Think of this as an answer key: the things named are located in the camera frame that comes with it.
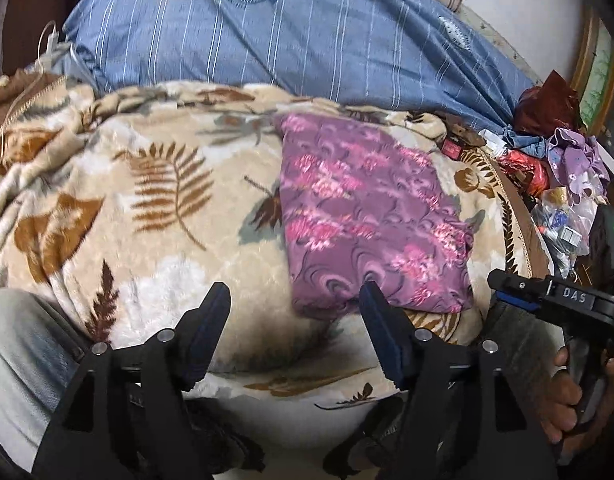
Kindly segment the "person's right hand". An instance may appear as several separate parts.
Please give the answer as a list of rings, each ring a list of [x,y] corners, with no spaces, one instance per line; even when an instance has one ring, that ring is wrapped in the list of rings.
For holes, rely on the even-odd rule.
[[[542,429],[552,444],[560,444],[566,456],[588,448],[602,434],[614,411],[614,356],[606,363],[607,386],[596,411],[593,424],[586,432],[573,434],[578,418],[575,406],[582,397],[581,388],[566,370],[559,370],[546,387],[539,408]]]

